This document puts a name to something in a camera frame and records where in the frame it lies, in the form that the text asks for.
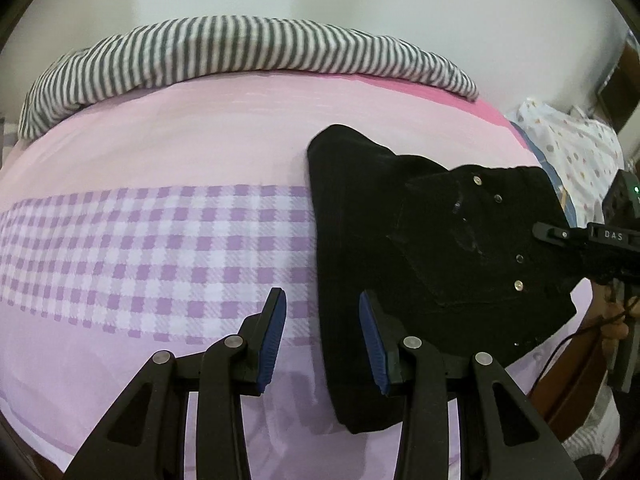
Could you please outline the person right hand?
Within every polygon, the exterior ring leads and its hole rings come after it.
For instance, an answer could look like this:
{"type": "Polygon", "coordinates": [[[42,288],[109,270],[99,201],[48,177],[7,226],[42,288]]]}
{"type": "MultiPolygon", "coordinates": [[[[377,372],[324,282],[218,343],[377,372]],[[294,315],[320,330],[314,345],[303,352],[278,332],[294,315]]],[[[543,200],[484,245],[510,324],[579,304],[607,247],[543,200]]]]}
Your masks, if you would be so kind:
{"type": "Polygon", "coordinates": [[[604,322],[600,328],[602,351],[606,358],[614,356],[620,342],[629,334],[629,326],[625,321],[625,307],[620,301],[612,301],[614,297],[609,287],[591,283],[592,299],[585,317],[586,322],[604,322]]]}

